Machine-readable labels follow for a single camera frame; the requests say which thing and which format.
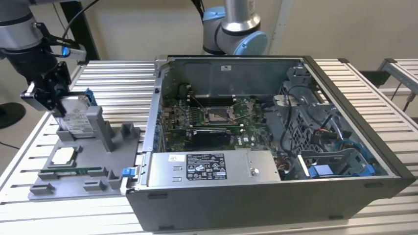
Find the barcode sticker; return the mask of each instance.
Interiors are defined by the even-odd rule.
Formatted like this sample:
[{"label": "barcode sticker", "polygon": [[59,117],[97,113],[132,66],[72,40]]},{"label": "barcode sticker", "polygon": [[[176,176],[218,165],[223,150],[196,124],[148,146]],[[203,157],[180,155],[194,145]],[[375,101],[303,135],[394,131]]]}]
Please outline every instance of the barcode sticker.
[{"label": "barcode sticker", "polygon": [[184,162],[186,159],[186,155],[180,155],[180,154],[170,154],[168,155],[168,161],[170,162]]},{"label": "barcode sticker", "polygon": [[220,71],[231,71],[232,70],[232,66],[231,65],[222,65],[220,66]]}]

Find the motherboard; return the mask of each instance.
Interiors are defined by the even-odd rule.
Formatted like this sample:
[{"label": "motherboard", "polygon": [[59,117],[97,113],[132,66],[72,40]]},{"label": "motherboard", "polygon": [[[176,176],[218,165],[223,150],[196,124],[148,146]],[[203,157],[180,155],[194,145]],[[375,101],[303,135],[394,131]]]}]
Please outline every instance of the motherboard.
[{"label": "motherboard", "polygon": [[163,117],[167,152],[275,149],[256,98],[170,99]]}]

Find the silver metal frame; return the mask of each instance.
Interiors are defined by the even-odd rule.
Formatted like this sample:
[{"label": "silver metal frame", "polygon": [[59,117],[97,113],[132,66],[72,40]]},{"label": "silver metal frame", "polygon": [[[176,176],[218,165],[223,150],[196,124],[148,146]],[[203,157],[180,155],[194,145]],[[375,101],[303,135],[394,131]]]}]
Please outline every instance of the silver metal frame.
[{"label": "silver metal frame", "polygon": [[418,59],[386,59],[378,70],[387,71],[418,94]]}]

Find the blue latch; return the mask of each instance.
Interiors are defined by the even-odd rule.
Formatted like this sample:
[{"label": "blue latch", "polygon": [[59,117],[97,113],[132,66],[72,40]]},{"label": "blue latch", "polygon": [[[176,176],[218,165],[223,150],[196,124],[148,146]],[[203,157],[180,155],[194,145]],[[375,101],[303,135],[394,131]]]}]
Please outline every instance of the blue latch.
[{"label": "blue latch", "polygon": [[125,168],[121,170],[121,176],[127,178],[135,177],[135,169],[133,168]]}]

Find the black stand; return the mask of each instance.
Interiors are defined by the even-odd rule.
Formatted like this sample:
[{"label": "black stand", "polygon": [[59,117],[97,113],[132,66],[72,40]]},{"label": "black stand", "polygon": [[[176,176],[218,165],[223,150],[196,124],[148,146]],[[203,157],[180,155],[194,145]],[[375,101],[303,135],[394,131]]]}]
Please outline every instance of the black stand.
[{"label": "black stand", "polygon": [[19,103],[0,105],[0,129],[13,125],[25,116],[27,110]]}]

